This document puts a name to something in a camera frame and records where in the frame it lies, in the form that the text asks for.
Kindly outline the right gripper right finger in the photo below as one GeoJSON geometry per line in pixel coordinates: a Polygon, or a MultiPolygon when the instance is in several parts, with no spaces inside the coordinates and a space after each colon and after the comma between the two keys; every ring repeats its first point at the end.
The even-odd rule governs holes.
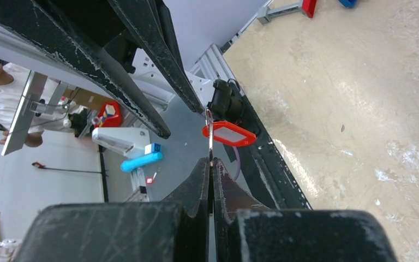
{"type": "Polygon", "coordinates": [[[380,225],[360,210],[268,208],[213,161],[218,261],[396,261],[380,225]]]}

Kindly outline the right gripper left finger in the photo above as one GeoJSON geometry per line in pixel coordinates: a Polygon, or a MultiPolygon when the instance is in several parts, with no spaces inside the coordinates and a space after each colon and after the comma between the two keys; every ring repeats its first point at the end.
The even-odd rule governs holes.
{"type": "Polygon", "coordinates": [[[210,162],[156,202],[52,205],[16,261],[207,261],[210,162]]]}

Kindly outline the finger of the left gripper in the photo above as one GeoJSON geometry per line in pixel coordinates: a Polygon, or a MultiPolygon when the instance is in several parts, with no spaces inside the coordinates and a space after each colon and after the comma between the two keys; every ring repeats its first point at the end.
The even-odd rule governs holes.
{"type": "Polygon", "coordinates": [[[126,70],[50,1],[0,1],[0,26],[93,82],[157,136],[171,132],[126,70]]]}
{"type": "Polygon", "coordinates": [[[183,68],[165,42],[150,1],[109,1],[109,4],[188,108],[193,112],[203,112],[183,68]]]}

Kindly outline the red key tag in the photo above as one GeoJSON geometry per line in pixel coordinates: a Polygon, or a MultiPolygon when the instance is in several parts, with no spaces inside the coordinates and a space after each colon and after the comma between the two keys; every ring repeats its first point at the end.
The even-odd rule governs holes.
{"type": "Polygon", "coordinates": [[[228,146],[248,146],[253,144],[257,139],[254,133],[228,121],[213,122],[212,127],[212,139],[228,146]]]}

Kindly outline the silver key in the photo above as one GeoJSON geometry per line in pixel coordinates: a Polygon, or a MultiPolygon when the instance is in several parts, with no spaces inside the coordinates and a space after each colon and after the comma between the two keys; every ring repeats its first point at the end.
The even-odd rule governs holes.
{"type": "Polygon", "coordinates": [[[209,163],[213,167],[213,122],[208,124],[208,146],[209,146],[209,163]]]}

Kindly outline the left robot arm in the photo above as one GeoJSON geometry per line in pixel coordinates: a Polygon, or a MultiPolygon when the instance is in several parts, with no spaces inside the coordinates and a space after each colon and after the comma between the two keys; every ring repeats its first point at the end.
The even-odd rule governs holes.
{"type": "Polygon", "coordinates": [[[171,132],[139,88],[169,88],[195,113],[240,124],[244,113],[232,80],[184,70],[163,1],[0,1],[0,59],[35,73],[105,92],[157,136],[171,132]]]}

